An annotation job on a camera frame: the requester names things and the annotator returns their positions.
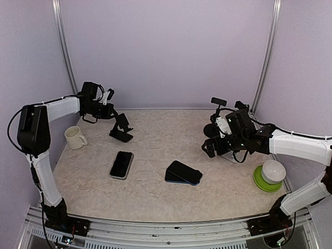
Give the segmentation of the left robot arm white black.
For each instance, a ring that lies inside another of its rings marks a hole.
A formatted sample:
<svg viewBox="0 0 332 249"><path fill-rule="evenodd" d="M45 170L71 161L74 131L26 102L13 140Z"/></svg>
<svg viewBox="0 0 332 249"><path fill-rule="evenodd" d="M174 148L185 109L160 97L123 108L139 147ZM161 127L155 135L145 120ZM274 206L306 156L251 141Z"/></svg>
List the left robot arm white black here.
<svg viewBox="0 0 332 249"><path fill-rule="evenodd" d="M49 124L69 114L80 114L84 117L92 115L96 120L116 120L110 136L120 139L123 115L118 114L109 101L114 95L113 89L107 91L101 85L85 82L82 90L76 95L30 104L22 107L17 114L20 115L17 143L14 147L27 156L31 164L31 172L35 185L42 196L42 207L49 221L59 229L69 230L73 223L67 215L64 199L59 194L52 175L49 161L49 148L51 142Z"/></svg>

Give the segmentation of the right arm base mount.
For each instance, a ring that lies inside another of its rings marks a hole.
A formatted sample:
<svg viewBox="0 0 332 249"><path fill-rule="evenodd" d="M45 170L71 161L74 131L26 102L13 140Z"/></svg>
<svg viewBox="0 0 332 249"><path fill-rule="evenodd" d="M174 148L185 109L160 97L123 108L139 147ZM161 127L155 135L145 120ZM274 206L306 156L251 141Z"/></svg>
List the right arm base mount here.
<svg viewBox="0 0 332 249"><path fill-rule="evenodd" d="M253 237L286 229L286 227L291 227L293 222L290 218L286 218L282 221L273 221L269 216L265 216L261 218L249 219L247 221L247 225L250 231L250 235Z"/></svg>

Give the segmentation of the black folding phone stand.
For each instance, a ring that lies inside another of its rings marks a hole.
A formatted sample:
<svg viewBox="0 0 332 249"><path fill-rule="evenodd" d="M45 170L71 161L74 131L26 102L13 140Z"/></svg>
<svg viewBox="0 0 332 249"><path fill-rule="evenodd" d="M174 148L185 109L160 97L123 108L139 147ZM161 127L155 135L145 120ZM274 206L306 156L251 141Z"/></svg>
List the black folding phone stand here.
<svg viewBox="0 0 332 249"><path fill-rule="evenodd" d="M124 143L127 143L133 139L133 135L129 134L129 132L132 131L133 128L129 128L129 122L124 113L119 114L118 121L119 124L115 123L114 127L109 133L109 136Z"/></svg>

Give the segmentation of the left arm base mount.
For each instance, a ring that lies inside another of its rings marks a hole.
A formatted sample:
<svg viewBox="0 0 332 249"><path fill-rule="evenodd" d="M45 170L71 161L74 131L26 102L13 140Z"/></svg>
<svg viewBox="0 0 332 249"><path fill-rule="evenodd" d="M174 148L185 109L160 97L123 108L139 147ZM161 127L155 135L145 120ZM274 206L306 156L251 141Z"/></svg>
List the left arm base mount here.
<svg viewBox="0 0 332 249"><path fill-rule="evenodd" d="M86 237L88 235L90 223L91 222L87 219L70 216L66 225L47 220L45 226L56 231L70 233L74 236Z"/></svg>

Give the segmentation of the white folding phone stand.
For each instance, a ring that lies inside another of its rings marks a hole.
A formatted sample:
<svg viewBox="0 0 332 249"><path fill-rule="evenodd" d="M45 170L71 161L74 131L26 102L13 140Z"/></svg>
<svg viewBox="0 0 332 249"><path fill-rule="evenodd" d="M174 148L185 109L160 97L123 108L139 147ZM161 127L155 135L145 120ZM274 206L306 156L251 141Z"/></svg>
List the white folding phone stand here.
<svg viewBox="0 0 332 249"><path fill-rule="evenodd" d="M238 163L239 162L239 158L237 156L239 156L239 155L240 155L240 153L235 153L235 157L234 157L233 153L230 151L230 152L228 152L226 154L223 154L222 158L224 158L224 159L226 159L226 160L228 160L228 161L230 161L232 163Z"/></svg>

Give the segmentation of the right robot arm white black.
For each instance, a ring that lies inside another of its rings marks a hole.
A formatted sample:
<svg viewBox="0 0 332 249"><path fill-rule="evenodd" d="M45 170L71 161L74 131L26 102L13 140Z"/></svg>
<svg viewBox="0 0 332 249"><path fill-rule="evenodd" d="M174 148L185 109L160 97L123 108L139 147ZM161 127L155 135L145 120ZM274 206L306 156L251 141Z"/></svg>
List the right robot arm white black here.
<svg viewBox="0 0 332 249"><path fill-rule="evenodd" d="M220 116L220 111L217 109L210 117L211 123L204 128L208 138L201 148L209 157L244 150L250 155L255 152L288 155L326 166L314 180L275 202L265 219L268 229L277 230L285 223L286 216L331 195L331 137L298 134L270 123L256 129L256 120L247 109L231 111L225 117Z"/></svg>

